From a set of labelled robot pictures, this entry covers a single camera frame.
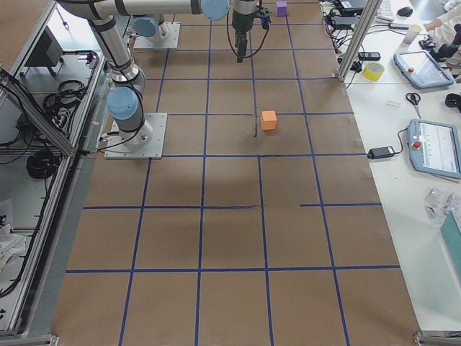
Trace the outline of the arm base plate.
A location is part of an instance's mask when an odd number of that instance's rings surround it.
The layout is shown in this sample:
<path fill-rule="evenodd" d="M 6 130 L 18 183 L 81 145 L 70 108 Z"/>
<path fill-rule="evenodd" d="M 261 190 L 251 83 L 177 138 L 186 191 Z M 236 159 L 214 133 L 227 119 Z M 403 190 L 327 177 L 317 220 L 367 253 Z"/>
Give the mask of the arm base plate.
<path fill-rule="evenodd" d="M 179 43 L 180 22 L 163 22 L 161 25 L 146 18 L 137 18 L 134 24 L 136 50 L 176 49 Z"/>
<path fill-rule="evenodd" d="M 136 136 L 120 132 L 118 125 L 113 120 L 111 131 L 118 132 L 110 136 L 108 149 L 104 150 L 106 159 L 161 159 L 164 149 L 166 134 L 167 114 L 146 113 L 143 127 Z"/>

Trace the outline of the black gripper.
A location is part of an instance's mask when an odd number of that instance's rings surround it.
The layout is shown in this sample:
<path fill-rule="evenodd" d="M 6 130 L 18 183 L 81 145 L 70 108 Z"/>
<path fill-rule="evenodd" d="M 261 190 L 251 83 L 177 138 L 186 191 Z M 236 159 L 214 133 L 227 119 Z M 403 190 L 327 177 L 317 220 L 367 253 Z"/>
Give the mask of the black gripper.
<path fill-rule="evenodd" d="M 262 6 L 262 1 L 235 0 L 233 2 L 232 26 L 235 29 L 235 47 L 237 62 L 242 63 L 246 59 L 248 39 L 246 32 L 253 27 L 255 19 L 261 21 L 264 30 L 270 26 L 270 10 Z"/>

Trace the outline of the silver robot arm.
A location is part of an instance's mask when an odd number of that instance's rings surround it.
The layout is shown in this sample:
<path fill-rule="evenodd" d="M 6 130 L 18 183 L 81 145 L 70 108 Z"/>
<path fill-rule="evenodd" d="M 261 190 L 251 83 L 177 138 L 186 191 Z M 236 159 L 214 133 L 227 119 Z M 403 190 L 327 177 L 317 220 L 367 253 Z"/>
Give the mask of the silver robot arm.
<path fill-rule="evenodd" d="M 143 107 L 146 75 L 122 39 L 116 15 L 132 17 L 137 34 L 161 43 L 169 35 L 167 14 L 202 14 L 209 20 L 226 19 L 235 30 L 231 49 L 239 63 L 248 58 L 247 34 L 255 19 L 268 30 L 271 12 L 261 1 L 60 1 L 67 12 L 88 21 L 107 60 L 113 85 L 107 109 L 116 131 L 108 135 L 101 152 L 109 159 L 160 159 L 164 148 L 167 115 L 148 113 Z"/>
<path fill-rule="evenodd" d="M 143 36 L 151 41 L 163 41 L 170 34 L 170 29 L 165 23 L 162 14 L 153 17 L 135 17 L 133 27 L 137 35 Z"/>

